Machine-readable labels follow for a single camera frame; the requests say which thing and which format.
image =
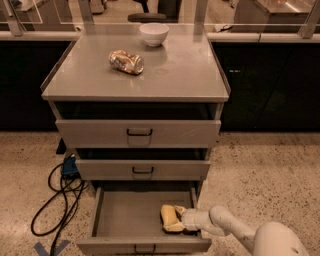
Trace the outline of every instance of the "countertop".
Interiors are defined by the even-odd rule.
[[[147,46],[139,24],[92,25],[50,81],[49,101],[225,102],[228,93],[201,26],[169,25],[160,47]],[[144,71],[130,75],[111,67],[109,53],[123,49],[144,59]]]
[[[256,0],[271,14],[306,14],[314,4],[313,0]]]

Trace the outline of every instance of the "sponge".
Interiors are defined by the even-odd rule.
[[[179,221],[176,210],[172,205],[163,205],[161,207],[161,217],[163,220],[163,229],[167,232],[181,232],[184,225]]]

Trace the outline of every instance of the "object in drawer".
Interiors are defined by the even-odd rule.
[[[181,232],[184,225],[176,215],[176,209],[172,205],[163,205],[161,207],[161,217],[163,220],[163,229],[167,232]]]
[[[142,57],[133,55],[124,50],[112,51],[109,54],[109,62],[115,69],[132,75],[139,75],[144,67],[144,60]]]

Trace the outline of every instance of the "black cable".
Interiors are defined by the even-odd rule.
[[[71,155],[69,157],[65,158],[64,162],[66,162],[70,157],[71,157]],[[81,178],[78,175],[71,176],[71,177],[65,177],[62,175],[62,173],[60,176],[60,184],[59,184],[60,189],[56,189],[52,186],[52,184],[51,184],[52,175],[56,172],[56,170],[58,170],[59,167],[63,166],[64,162],[61,164],[58,164],[56,167],[54,167],[48,177],[48,186],[51,190],[53,190],[55,192],[55,194],[38,210],[38,212],[35,214],[35,216],[32,219],[32,222],[31,222],[31,232],[35,236],[40,236],[40,237],[47,236],[57,230],[55,238],[51,244],[50,256],[54,256],[58,238],[59,238],[62,230],[69,224],[69,222],[75,216],[75,214],[78,210],[78,205],[79,205],[78,202],[79,202],[80,196],[81,196],[82,192],[88,187],[88,186],[85,186],[85,182],[83,180],[81,180]],[[76,187],[72,187],[71,185],[76,180],[79,180],[80,184],[77,185]],[[68,198],[67,198],[67,193],[69,193],[69,192],[71,192],[75,197],[75,201],[71,205],[70,209],[69,209],[69,202],[68,202]],[[46,232],[43,232],[43,233],[36,232],[34,225],[35,225],[35,222],[38,219],[39,215],[60,194],[62,194],[64,202],[65,202],[63,216],[61,217],[60,221],[58,222],[58,224],[56,226],[54,226],[52,229],[50,229]]]

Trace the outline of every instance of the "terrazzo floor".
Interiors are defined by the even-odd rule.
[[[0,132],[0,255],[49,252],[54,234],[36,237],[30,223],[53,192],[47,178],[63,156],[56,155],[56,132]],[[270,220],[282,222],[300,237],[310,256],[320,255],[320,133],[221,133],[212,151],[212,167],[204,183],[199,208],[221,204],[252,228]],[[54,176],[58,183],[59,175]],[[62,201],[39,219],[45,230],[59,220]],[[86,190],[75,218],[58,245],[70,243],[59,255],[83,255],[75,245],[85,238],[94,204]],[[212,237],[203,256],[249,255],[234,237]]]

